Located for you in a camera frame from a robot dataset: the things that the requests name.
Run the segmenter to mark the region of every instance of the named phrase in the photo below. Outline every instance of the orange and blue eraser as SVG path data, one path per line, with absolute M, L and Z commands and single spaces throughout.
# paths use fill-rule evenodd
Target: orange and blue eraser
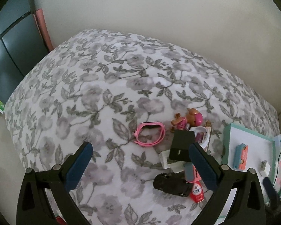
M 238 145 L 235 149 L 233 169 L 243 171 L 246 168 L 248 146 L 244 143 Z

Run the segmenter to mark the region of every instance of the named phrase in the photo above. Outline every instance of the wall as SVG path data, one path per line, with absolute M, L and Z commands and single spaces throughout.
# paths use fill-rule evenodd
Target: wall
M 87 29 L 142 34 L 217 62 L 281 111 L 281 12 L 272 0 L 35 0 L 56 46 Z
M 0 212 L 10 225 L 16 225 L 19 192 L 25 170 L 16 153 L 5 117 L 0 116 Z

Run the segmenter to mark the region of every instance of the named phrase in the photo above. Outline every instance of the pink toy helmet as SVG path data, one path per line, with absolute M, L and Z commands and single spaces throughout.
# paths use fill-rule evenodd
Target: pink toy helmet
M 201 113 L 196 113 L 194 116 L 196 120 L 195 127 L 198 127 L 203 123 L 203 116 Z

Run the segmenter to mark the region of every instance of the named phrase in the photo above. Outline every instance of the smartwatch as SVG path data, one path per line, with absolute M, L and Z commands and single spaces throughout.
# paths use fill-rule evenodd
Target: smartwatch
M 153 129 L 153 128 L 161 128 L 159 138 L 153 143 L 143 143 L 143 142 L 141 142 L 138 138 L 138 135 L 140 134 L 140 132 L 143 129 Z M 163 138 L 165 136 L 165 126 L 163 125 L 162 122 L 141 123 L 140 125 L 138 125 L 136 131 L 134 132 L 134 136 L 136 137 L 136 141 L 134 141 L 134 143 L 137 143 L 140 146 L 144 146 L 144 147 L 154 146 L 154 145 L 159 144 L 163 140 Z

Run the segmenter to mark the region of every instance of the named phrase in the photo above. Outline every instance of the red bottle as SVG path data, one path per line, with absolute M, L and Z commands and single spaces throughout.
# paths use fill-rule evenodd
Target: red bottle
M 194 183 L 189 197 L 191 197 L 195 203 L 199 203 L 204 200 L 204 192 L 199 182 Z

